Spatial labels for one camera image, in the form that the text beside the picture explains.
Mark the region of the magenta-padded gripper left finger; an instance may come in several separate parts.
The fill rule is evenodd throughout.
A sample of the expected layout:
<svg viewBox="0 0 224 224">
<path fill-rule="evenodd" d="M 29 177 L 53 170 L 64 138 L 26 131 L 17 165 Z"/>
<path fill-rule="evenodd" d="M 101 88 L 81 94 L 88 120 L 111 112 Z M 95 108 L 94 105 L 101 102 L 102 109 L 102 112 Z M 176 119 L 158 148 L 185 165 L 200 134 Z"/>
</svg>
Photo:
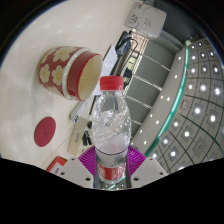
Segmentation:
<svg viewBox="0 0 224 224">
<path fill-rule="evenodd" d="M 78 158 L 71 157 L 60 169 L 59 176 L 81 187 L 93 188 L 96 171 L 95 147 L 91 147 Z"/>
</svg>

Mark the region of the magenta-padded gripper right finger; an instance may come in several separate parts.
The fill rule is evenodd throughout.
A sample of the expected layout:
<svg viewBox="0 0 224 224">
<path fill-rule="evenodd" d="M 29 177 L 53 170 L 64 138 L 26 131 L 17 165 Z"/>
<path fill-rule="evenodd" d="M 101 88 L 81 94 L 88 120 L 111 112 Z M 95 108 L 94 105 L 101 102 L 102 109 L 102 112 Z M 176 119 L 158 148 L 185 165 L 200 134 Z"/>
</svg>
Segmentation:
<svg viewBox="0 0 224 224">
<path fill-rule="evenodd" d="M 127 155 L 128 183 L 131 188 L 140 188 L 167 175 L 153 157 L 146 157 L 133 147 Z"/>
</svg>

